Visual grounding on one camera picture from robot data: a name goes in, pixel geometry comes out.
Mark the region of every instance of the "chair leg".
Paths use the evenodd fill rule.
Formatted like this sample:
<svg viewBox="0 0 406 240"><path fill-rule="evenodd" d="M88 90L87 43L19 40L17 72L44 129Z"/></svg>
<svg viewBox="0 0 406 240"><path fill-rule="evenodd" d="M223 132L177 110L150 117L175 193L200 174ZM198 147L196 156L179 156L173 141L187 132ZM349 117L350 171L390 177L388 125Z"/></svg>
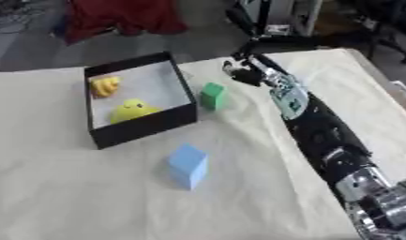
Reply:
<svg viewBox="0 0 406 240"><path fill-rule="evenodd" d="M373 39L368 45L368 60L370 61L373 60L373 56L375 55L377 45L378 41L376 39Z"/></svg>
<svg viewBox="0 0 406 240"><path fill-rule="evenodd" d="M379 44L381 44L382 46L385 46L387 48L393 49L399 53L401 53L402 55L404 55L404 58L402 59L401 63L406 64L406 50L404 48L402 48L393 38L393 40L389 39L380 39L379 40Z"/></svg>

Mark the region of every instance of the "red cloth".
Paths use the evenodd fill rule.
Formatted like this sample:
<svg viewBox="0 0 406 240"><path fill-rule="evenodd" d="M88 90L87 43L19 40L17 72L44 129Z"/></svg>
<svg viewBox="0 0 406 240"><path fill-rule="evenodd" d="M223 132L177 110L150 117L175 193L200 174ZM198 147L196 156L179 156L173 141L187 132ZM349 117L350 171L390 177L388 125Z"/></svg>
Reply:
<svg viewBox="0 0 406 240"><path fill-rule="evenodd" d="M67 43L90 38L116 27L124 35L142 30L178 34L187 30L173 8L173 0L70 0Z"/></svg>

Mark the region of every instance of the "green cube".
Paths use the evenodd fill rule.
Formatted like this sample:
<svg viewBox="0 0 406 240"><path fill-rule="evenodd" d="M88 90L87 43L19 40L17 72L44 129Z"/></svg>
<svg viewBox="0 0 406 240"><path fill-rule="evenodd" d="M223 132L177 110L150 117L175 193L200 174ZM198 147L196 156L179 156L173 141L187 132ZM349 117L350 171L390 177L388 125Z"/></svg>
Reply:
<svg viewBox="0 0 406 240"><path fill-rule="evenodd" d="M209 110L218 110L223 106L224 87L208 83L201 92L201 104Z"/></svg>

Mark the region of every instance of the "open box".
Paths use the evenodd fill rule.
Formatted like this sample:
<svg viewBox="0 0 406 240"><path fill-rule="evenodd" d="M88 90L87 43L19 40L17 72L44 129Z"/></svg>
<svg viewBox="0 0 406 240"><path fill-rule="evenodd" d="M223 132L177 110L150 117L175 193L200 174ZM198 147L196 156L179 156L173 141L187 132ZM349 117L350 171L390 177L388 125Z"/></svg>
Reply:
<svg viewBox="0 0 406 240"><path fill-rule="evenodd" d="M105 77L119 77L118 90L110 97L94 98L90 82ZM84 83L88 128L99 149L197 121L196 100L168 52L86 68ZM161 111L111 124L113 110L132 98Z"/></svg>

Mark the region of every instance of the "blue cube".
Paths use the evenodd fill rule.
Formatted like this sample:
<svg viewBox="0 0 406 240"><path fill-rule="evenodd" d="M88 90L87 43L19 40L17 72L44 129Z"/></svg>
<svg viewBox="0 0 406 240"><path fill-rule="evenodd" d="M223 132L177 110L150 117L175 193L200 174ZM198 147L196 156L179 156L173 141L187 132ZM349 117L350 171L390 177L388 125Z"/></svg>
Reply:
<svg viewBox="0 0 406 240"><path fill-rule="evenodd" d="M182 145L169 157L171 176L181 186L193 190L207 174L206 153L189 144Z"/></svg>

